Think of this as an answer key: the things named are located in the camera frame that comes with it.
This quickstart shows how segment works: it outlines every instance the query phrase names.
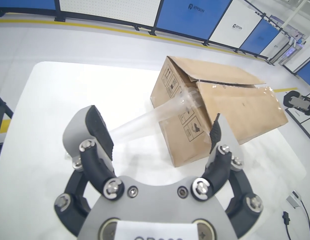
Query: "white table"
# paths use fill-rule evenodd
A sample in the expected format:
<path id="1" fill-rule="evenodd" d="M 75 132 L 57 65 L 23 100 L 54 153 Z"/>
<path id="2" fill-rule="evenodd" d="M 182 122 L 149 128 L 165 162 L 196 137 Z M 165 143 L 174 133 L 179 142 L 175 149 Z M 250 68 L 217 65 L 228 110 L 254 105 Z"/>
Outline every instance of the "white table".
<path id="1" fill-rule="evenodd" d="M 62 144 L 66 125 L 79 109 L 91 104 L 97 106 L 109 130 L 149 111 L 149 97 L 158 74 L 60 62 L 42 62 L 34 67 L 0 157 L 1 240 L 75 238 L 60 223 L 53 208 L 73 172 Z M 149 185 L 201 176 L 207 159 L 174 168 L 159 126 L 154 127 L 158 134 L 115 144 L 116 175 L 128 175 Z M 265 205 L 260 224 L 306 172 L 277 129 L 242 148 L 244 170 Z M 92 207 L 99 194 L 89 184 L 84 196 Z M 232 197 L 229 184 L 217 197 L 226 208 Z"/>

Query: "joyson logo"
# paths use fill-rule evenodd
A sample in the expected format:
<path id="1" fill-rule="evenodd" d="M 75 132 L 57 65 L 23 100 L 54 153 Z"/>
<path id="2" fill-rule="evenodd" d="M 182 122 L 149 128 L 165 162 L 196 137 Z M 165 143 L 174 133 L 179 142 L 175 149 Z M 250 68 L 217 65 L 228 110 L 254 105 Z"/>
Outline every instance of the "joyson logo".
<path id="1" fill-rule="evenodd" d="M 199 12 L 201 12 L 201 13 L 204 13 L 204 11 L 205 11 L 204 9 L 199 8 L 198 6 L 193 6 L 192 3 L 189 4 L 188 9 L 190 9 L 190 10 L 193 9 L 193 10 L 199 11 Z"/>
<path id="2" fill-rule="evenodd" d="M 243 29 L 241 26 L 239 26 L 237 24 L 234 24 L 232 28 L 235 30 L 242 30 Z"/>

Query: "black cable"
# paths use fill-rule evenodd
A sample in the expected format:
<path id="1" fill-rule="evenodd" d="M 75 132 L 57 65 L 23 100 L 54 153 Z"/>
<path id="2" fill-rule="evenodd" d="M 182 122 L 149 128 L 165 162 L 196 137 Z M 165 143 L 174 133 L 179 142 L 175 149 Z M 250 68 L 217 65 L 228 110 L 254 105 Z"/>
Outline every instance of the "black cable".
<path id="1" fill-rule="evenodd" d="M 307 219 L 308 219 L 309 232 L 310 232 L 310 217 L 308 216 L 308 212 L 307 212 L 307 210 L 306 210 L 306 208 L 305 208 L 305 205 L 304 205 L 303 201 L 300 200 L 300 202 L 302 203 L 302 205 L 303 205 L 303 207 L 304 207 L 304 210 L 305 210 L 305 212 L 306 212 Z"/>
<path id="2" fill-rule="evenodd" d="M 287 233 L 288 239 L 292 240 L 290 237 L 289 229 L 287 228 L 287 224 L 285 224 L 285 227 L 286 227 L 286 233 Z"/>

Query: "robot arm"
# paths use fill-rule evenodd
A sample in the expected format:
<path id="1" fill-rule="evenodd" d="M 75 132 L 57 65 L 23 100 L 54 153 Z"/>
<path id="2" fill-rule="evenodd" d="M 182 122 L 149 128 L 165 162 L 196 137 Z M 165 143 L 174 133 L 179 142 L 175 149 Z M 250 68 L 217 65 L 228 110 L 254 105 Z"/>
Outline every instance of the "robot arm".
<path id="1" fill-rule="evenodd" d="M 150 223 L 195 223 L 199 239 L 238 239 L 259 218 L 263 204 L 243 171 L 243 154 L 227 120 L 218 114 L 210 132 L 212 150 L 201 177 L 186 177 L 166 186 L 150 186 L 116 177 L 109 162 L 113 142 L 95 106 L 80 110 L 63 135 L 74 172 L 55 201 L 60 221 L 77 239 L 113 240 L 119 220 Z M 234 198 L 226 211 L 215 194 L 226 181 Z M 92 209 L 83 197 L 87 182 L 101 196 Z"/>
<path id="2" fill-rule="evenodd" d="M 283 104 L 288 108 L 295 108 L 305 115 L 310 115 L 310 98 L 301 95 L 298 91 L 291 90 L 287 93 L 284 96 Z"/>

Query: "label sticker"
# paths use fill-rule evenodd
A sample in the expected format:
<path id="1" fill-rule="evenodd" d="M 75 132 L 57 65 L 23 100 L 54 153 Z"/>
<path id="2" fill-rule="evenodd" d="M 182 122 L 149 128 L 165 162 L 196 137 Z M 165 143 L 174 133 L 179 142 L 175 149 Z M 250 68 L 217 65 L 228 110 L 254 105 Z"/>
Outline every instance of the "label sticker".
<path id="1" fill-rule="evenodd" d="M 164 85 L 166 86 L 167 83 L 169 82 L 171 76 L 172 76 L 172 70 L 171 68 L 167 65 L 167 67 L 164 70 L 164 74 L 162 76 L 162 82 L 164 83 Z"/>
<path id="2" fill-rule="evenodd" d="M 196 224 L 146 223 L 118 221 L 114 240 L 194 240 L 198 239 Z"/>
<path id="3" fill-rule="evenodd" d="M 203 128 L 196 116 L 193 119 L 191 119 L 187 125 L 184 126 L 184 130 L 188 137 L 189 142 L 191 142 L 192 140 L 194 140 L 196 137 L 198 137 L 200 134 L 203 133 Z"/>
<path id="4" fill-rule="evenodd" d="M 168 83 L 168 86 L 166 87 L 167 93 L 170 97 L 173 96 L 178 86 L 179 86 L 179 83 L 177 79 L 175 78 L 175 75 L 173 75 L 173 77 L 170 79 Z"/>

